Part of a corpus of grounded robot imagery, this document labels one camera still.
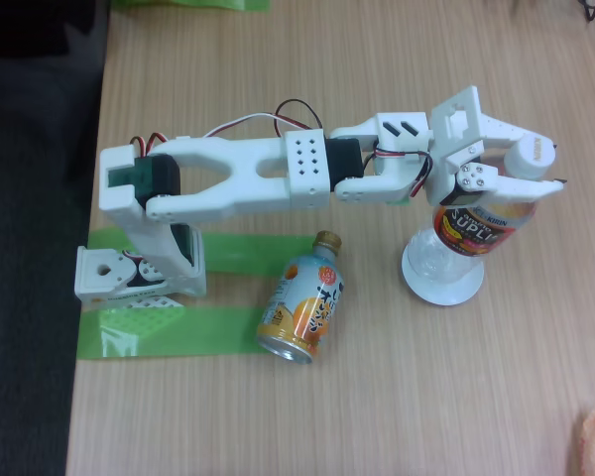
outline can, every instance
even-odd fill
[[[324,341],[344,280],[335,267],[341,239],[320,231],[310,255],[289,261],[258,325],[258,343],[280,357],[310,364]]]

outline wood grain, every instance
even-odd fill
[[[595,22],[576,2],[115,12],[99,149],[155,130],[197,136],[288,97],[331,130],[429,111],[468,84],[487,114],[553,138],[553,175],[569,179],[489,256],[473,300],[431,306],[400,278],[403,248],[431,212],[422,197],[201,225],[342,236],[348,293],[322,355],[307,367],[262,354],[80,361],[67,473],[578,474],[577,431],[595,406]],[[227,137],[272,134],[263,121]],[[192,171],[183,191],[216,180]],[[93,203],[92,228],[107,224]],[[261,304],[273,284],[210,286],[208,302]]]

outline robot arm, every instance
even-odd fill
[[[558,181],[503,177],[476,162],[485,147],[509,148],[507,167],[524,165],[524,157],[532,164],[513,175],[536,179],[555,153],[546,137],[482,114],[473,86],[435,107],[431,123],[430,130],[422,112],[379,113],[359,126],[334,130],[330,138],[321,129],[242,141],[181,137],[143,158],[135,158],[133,146],[106,149],[100,157],[99,206],[140,255],[80,247],[75,292],[86,303],[169,293],[203,296],[202,239],[189,223],[318,208],[328,205],[332,192],[349,203],[398,201],[424,183],[430,204],[465,206],[535,201],[563,187]],[[375,174],[365,176],[362,155],[371,152]],[[228,178],[182,195],[181,167]],[[262,177],[275,169],[286,170],[286,176]]]

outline bottle label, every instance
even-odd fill
[[[535,209],[534,203],[473,208],[439,206],[434,214],[434,230],[452,251],[464,256],[484,255],[527,223]]]

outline product label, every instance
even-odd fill
[[[489,253],[533,216],[533,203],[436,208],[434,230],[451,250],[465,256]]]
[[[269,301],[258,333],[280,337],[316,354],[343,290],[344,282],[329,261],[316,256],[291,260]]]

